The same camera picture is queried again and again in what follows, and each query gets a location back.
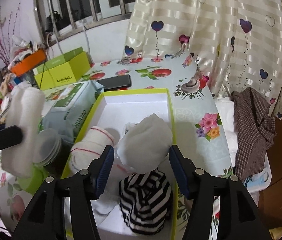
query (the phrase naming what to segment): smartphone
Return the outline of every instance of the smartphone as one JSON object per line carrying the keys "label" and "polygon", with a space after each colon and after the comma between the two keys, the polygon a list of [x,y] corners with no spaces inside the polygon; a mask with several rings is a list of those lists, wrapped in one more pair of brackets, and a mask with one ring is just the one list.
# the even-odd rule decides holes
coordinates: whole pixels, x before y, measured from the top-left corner
{"label": "smartphone", "polygon": [[116,76],[96,80],[104,86],[104,91],[118,90],[120,88],[129,88],[132,85],[130,75]]}

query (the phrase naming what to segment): heart-printed curtain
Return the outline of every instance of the heart-printed curtain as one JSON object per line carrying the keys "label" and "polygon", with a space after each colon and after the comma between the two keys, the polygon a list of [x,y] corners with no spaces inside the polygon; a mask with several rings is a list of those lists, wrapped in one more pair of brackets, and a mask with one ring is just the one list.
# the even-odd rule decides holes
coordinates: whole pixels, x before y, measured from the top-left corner
{"label": "heart-printed curtain", "polygon": [[186,45],[215,97],[253,87],[282,118],[282,0],[136,0],[125,45],[126,63]]}

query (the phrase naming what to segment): tablecloth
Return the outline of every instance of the tablecloth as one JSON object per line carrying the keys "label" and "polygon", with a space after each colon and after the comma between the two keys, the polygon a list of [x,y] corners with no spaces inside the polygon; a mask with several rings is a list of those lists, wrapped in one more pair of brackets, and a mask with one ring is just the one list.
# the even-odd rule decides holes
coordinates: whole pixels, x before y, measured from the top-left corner
{"label": "tablecloth", "polygon": [[[228,177],[232,174],[231,160],[220,116],[209,88],[197,66],[197,62],[184,51],[179,56],[165,59],[138,58],[127,63],[118,61],[95,64],[82,80],[98,80],[129,74],[130,89],[168,88],[173,105],[177,145],[183,155],[193,160],[198,168],[211,175]],[[46,114],[64,87],[45,91]],[[0,169],[0,215],[11,231],[17,225],[22,213],[31,200],[31,195],[21,190],[17,178]],[[177,234],[181,239],[189,218],[184,197],[179,194],[177,211]],[[213,218],[211,233],[216,239]]]}

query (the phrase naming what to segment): green label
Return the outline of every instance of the green label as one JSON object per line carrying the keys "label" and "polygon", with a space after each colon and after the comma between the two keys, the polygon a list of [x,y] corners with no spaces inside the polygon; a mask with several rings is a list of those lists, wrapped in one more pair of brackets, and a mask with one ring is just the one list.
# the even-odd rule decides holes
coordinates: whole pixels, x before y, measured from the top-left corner
{"label": "green label", "polygon": [[64,95],[65,98],[62,98],[59,101],[57,101],[54,107],[68,106],[71,100],[75,97],[76,93],[80,90],[82,86],[83,86],[83,83],[75,84],[74,87],[71,89],[71,91],[69,91],[67,95]]}

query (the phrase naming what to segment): gray cloth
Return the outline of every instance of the gray cloth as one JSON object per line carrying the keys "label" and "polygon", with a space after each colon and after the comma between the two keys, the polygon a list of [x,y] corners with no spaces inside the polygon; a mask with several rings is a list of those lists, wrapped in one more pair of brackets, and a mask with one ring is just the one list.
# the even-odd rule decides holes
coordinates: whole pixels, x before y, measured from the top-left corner
{"label": "gray cloth", "polygon": [[235,174],[244,181],[264,168],[265,152],[273,145],[275,118],[270,104],[253,88],[233,92],[234,120],[238,130]]}

